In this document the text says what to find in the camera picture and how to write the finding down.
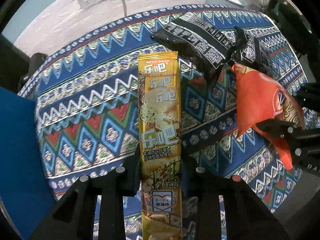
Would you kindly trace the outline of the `red round-logo snack bag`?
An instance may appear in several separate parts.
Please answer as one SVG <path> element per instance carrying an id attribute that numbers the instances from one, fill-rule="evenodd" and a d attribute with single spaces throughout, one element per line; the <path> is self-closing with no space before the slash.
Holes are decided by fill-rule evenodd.
<path id="1" fill-rule="evenodd" d="M 288 143 L 264 132 L 257 124 L 265 120 L 288 121 L 304 128 L 304 112 L 291 94 L 271 77 L 235 63 L 232 70 L 236 76 L 236 113 L 238 134 L 243 135 L 249 128 L 254 129 L 270 141 L 287 170 L 293 168 Z"/>

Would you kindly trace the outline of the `black snack bag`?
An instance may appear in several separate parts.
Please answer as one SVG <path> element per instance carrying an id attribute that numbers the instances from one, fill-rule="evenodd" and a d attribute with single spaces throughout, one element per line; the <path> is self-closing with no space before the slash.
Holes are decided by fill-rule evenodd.
<path id="1" fill-rule="evenodd" d="M 268 49 L 253 35 L 240 27 L 234 27 L 235 42 L 231 48 L 231 60 L 272 76 L 272 64 Z"/>
<path id="2" fill-rule="evenodd" d="M 187 12 L 151 35 L 151 39 L 208 69 L 230 59 L 232 42 L 208 21 Z"/>

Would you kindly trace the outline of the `yellow long chips pack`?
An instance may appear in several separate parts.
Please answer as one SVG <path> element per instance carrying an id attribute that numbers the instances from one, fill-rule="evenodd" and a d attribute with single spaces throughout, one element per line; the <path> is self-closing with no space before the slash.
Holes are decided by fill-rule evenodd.
<path id="1" fill-rule="evenodd" d="M 143 239 L 182 238 L 181 82 L 178 53 L 138 57 Z"/>

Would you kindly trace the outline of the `blue cardboard box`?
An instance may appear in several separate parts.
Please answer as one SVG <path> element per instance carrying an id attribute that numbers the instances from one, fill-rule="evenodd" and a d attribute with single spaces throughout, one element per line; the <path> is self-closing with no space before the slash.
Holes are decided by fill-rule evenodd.
<path id="1" fill-rule="evenodd" d="M 55 205 L 41 161 L 35 102 L 1 88 L 1 201 L 22 239 Z"/>

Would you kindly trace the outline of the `patterned blue tablecloth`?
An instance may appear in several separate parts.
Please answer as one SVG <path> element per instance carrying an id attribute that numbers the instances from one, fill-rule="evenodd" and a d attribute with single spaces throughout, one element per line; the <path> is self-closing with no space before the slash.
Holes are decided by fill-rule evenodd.
<path id="1" fill-rule="evenodd" d="M 99 177 L 133 155 L 138 144 L 138 56 L 165 51 L 151 34 L 192 12 L 230 40 L 234 27 L 270 52 L 272 76 L 293 93 L 307 77 L 292 42 L 267 15 L 219 5 L 180 5 L 141 12 L 102 26 L 46 59 L 20 96 L 36 101 L 42 162 L 56 197 L 82 174 Z M 237 174 L 271 212 L 291 195 L 299 168 L 287 170 L 253 129 L 238 135 L 236 80 L 226 67 L 207 86 L 195 65 L 178 60 L 182 80 L 182 143 L 197 163 Z"/>

